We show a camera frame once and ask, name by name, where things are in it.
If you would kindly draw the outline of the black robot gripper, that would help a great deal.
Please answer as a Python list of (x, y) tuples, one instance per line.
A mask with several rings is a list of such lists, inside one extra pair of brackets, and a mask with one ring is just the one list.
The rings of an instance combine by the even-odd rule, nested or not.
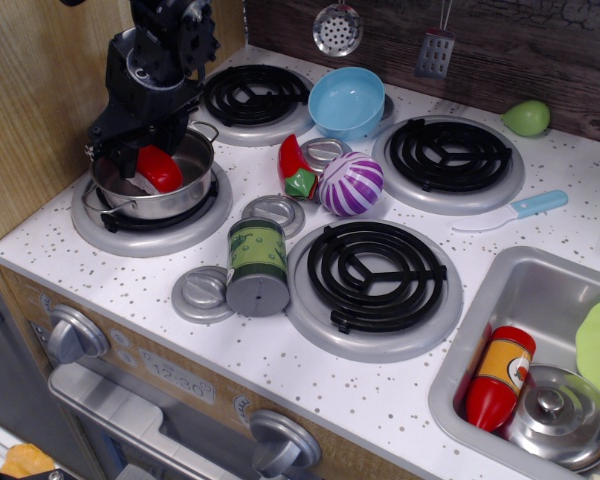
[(133, 178), (140, 147), (154, 145), (173, 155), (187, 131), (189, 112), (202, 92), (202, 84), (182, 79), (160, 87), (149, 76), (132, 71), (133, 39), (115, 37), (109, 42), (105, 85), (108, 104), (87, 130), (85, 153), (95, 160), (106, 157), (121, 178)]

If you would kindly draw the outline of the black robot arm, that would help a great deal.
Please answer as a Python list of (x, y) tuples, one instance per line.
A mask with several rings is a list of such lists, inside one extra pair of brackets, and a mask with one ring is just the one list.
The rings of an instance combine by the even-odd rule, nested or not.
[(208, 1), (131, 1), (134, 26), (108, 44), (108, 104), (88, 129), (86, 151), (131, 178), (141, 148), (173, 154), (220, 47)]

